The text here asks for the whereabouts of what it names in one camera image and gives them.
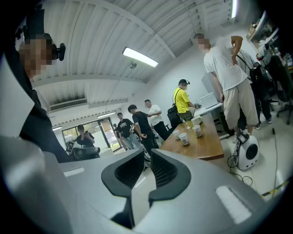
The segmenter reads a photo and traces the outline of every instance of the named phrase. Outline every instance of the person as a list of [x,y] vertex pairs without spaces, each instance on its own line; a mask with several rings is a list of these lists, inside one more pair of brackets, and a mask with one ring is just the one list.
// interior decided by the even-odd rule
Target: person
[[122,138],[120,138],[119,131],[118,131],[118,128],[117,128],[117,124],[114,123],[113,126],[114,126],[114,133],[115,133],[115,136],[116,136],[117,140],[120,142],[120,144],[122,145],[123,149],[126,151],[127,146],[125,145],[125,143],[122,140]]
[[86,148],[95,147],[93,145],[95,143],[95,138],[90,133],[85,133],[84,127],[81,124],[77,126],[77,130],[80,134],[76,139],[78,144],[85,145]]
[[158,105],[153,105],[149,99],[145,100],[145,105],[149,108],[148,118],[150,118],[151,126],[156,130],[159,136],[165,141],[169,137],[164,121],[161,117],[162,110]]
[[125,141],[125,143],[128,145],[130,149],[134,149],[133,144],[140,149],[141,144],[139,144],[135,135],[132,133],[132,129],[134,126],[133,122],[131,122],[129,119],[124,119],[121,112],[119,112],[117,116],[120,120],[117,129],[121,139]]
[[72,158],[58,142],[47,112],[41,107],[37,92],[33,90],[30,81],[45,69],[46,64],[51,64],[56,59],[56,46],[53,45],[49,34],[33,35],[30,40],[25,40],[17,52],[14,41],[9,40],[5,44],[5,56],[20,86],[34,102],[19,136],[33,142],[42,151],[53,153],[59,163],[64,163],[71,162]]
[[260,103],[261,103],[262,113],[264,114],[264,116],[266,118],[266,122],[268,124],[271,123],[270,103],[268,100],[264,100],[264,97],[259,96],[259,92],[257,91],[256,84],[254,84],[251,80],[250,70],[254,67],[254,63],[253,63],[250,55],[246,51],[241,49],[241,50],[239,50],[239,53],[236,57],[236,60],[238,62],[239,67],[246,73],[247,78],[248,78],[248,82],[250,83],[251,89],[253,91],[254,98],[255,98],[255,107],[256,107],[256,112],[257,112],[257,118],[258,118],[258,125],[254,126],[253,128],[256,130],[260,130],[260,124],[261,124]]
[[130,105],[128,112],[132,114],[135,128],[142,139],[142,144],[146,148],[147,153],[152,156],[151,149],[158,149],[159,146],[155,140],[155,134],[152,132],[148,124],[147,114],[137,110],[136,105]]
[[196,107],[189,101],[189,98],[185,90],[187,90],[187,81],[184,79],[181,79],[178,83],[178,87],[176,88],[174,92],[173,100],[176,104],[177,111],[180,117],[184,119],[185,121],[189,121],[193,117],[188,107],[190,106],[195,109]]
[[247,74],[238,66],[236,60],[243,38],[240,36],[220,38],[216,40],[214,47],[211,47],[210,40],[205,38],[204,34],[198,33],[194,39],[198,48],[206,52],[204,65],[206,71],[211,72],[214,77],[220,92],[220,101],[224,102],[227,124],[235,131],[233,143],[236,143],[240,132],[238,128],[240,108],[247,120],[248,134],[251,135],[253,126],[258,124],[255,100]]

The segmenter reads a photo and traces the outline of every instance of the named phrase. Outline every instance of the vent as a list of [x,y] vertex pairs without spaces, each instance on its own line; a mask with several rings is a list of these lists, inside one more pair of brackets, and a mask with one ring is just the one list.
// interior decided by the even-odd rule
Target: vent
[[87,103],[86,98],[72,100],[72,101],[66,101],[66,102],[55,104],[55,105],[51,105],[50,106],[50,111],[52,111],[52,112],[59,111],[59,110],[62,110],[62,109],[73,107],[73,106],[83,105],[83,104],[86,104],[86,103]]

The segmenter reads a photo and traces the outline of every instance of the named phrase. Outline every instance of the shorts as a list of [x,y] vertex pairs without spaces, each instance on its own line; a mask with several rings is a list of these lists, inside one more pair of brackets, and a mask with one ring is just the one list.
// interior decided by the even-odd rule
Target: shorts
[[223,92],[224,114],[229,129],[237,126],[240,117],[240,108],[246,117],[247,125],[258,125],[255,107],[255,98],[247,79],[239,85]]

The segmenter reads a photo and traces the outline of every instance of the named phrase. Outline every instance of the wooden table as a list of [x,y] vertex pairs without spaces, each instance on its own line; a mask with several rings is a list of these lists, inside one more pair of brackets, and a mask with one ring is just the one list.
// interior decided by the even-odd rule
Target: wooden table
[[202,136],[200,137],[197,137],[192,130],[192,122],[188,121],[187,123],[191,127],[190,130],[187,130],[183,123],[178,125],[176,130],[179,130],[180,133],[187,133],[188,145],[183,145],[180,139],[176,140],[175,136],[171,134],[160,149],[203,160],[224,157],[223,148],[211,113],[202,116]]

